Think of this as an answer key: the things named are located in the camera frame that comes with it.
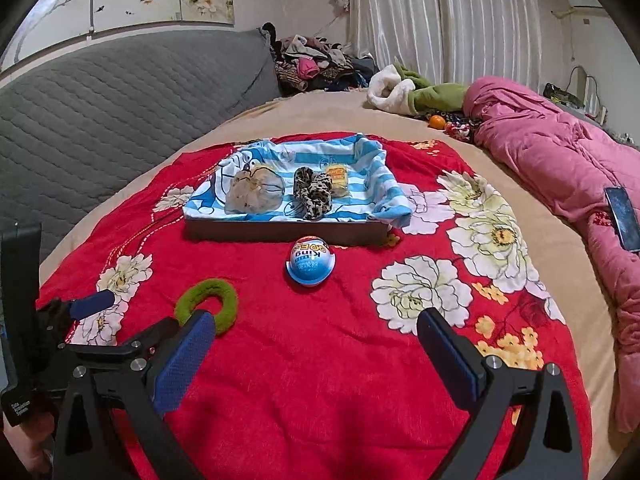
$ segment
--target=gray cushion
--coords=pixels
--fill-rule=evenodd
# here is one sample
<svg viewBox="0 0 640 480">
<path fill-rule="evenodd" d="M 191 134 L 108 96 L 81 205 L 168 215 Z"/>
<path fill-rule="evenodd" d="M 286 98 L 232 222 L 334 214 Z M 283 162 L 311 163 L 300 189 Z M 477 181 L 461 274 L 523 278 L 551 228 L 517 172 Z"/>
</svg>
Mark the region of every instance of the gray cushion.
<svg viewBox="0 0 640 480">
<path fill-rule="evenodd" d="M 0 222 L 41 221 L 41 258 L 91 209 L 223 121 L 279 96 L 256 30 L 119 38 L 0 89 Z"/>
</svg>

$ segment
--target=blue and white striped cloth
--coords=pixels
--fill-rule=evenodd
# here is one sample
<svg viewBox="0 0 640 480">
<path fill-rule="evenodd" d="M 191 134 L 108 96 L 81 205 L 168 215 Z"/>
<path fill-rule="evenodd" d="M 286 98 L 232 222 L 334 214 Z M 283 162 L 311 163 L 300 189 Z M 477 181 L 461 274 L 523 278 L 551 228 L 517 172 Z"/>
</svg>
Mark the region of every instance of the blue and white striped cloth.
<svg viewBox="0 0 640 480">
<path fill-rule="evenodd" d="M 385 165 L 386 151 L 363 134 L 335 140 L 304 140 L 274 144 L 261 140 L 243 146 L 220 161 L 209 180 L 191 195 L 183 211 L 186 218 L 239 221 L 303 221 L 302 206 L 293 197 L 293 174 L 302 166 L 323 171 L 329 164 L 344 164 L 349 195 L 334 198 L 320 221 L 379 221 L 395 227 L 409 225 L 411 208 L 393 174 Z M 226 214 L 225 197 L 237 171 L 265 164 L 285 183 L 285 195 L 276 211 L 263 214 Z"/>
</svg>

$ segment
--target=smartphone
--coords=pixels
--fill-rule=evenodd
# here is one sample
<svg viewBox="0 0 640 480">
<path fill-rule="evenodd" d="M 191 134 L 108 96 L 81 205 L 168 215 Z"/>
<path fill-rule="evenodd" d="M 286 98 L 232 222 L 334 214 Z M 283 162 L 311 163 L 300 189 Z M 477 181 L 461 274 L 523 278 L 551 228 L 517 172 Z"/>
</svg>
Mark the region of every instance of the smartphone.
<svg viewBox="0 0 640 480">
<path fill-rule="evenodd" d="M 604 194 L 613 213 L 616 231 L 623 249 L 632 253 L 640 251 L 640 224 L 623 187 L 606 187 Z"/>
</svg>

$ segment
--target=blue surprise egg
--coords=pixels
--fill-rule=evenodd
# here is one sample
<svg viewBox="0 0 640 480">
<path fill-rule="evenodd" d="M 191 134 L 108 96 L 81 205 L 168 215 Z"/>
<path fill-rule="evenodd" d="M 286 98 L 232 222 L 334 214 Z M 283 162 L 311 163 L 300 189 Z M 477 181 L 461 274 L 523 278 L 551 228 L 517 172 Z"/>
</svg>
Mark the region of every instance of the blue surprise egg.
<svg viewBox="0 0 640 480">
<path fill-rule="evenodd" d="M 335 255 L 326 242 L 315 236 L 305 236 L 293 244 L 287 272 L 304 286 L 316 286 L 334 270 Z"/>
</svg>

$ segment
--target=beige bed sheet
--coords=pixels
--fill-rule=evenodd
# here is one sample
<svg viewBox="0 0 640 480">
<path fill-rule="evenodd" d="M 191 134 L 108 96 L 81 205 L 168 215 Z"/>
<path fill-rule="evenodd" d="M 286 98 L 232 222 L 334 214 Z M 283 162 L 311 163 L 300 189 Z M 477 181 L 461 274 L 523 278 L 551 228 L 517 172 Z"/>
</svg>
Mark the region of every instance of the beige bed sheet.
<svg viewBox="0 0 640 480">
<path fill-rule="evenodd" d="M 373 110 L 366 104 L 363 92 L 300 94 L 267 103 L 227 121 L 138 177 L 89 213 L 40 266 L 41 281 L 44 282 L 64 257 L 86 240 L 101 217 L 143 189 L 160 168 L 170 164 L 179 153 L 224 142 L 330 131 L 363 132 L 397 140 L 443 140 L 504 195 L 516 213 L 533 263 L 571 329 L 593 418 L 589 478 L 603 478 L 626 445 L 628 436 L 618 433 L 611 424 L 615 372 L 612 314 L 582 239 L 484 151 L 450 139 L 422 121 Z"/>
</svg>

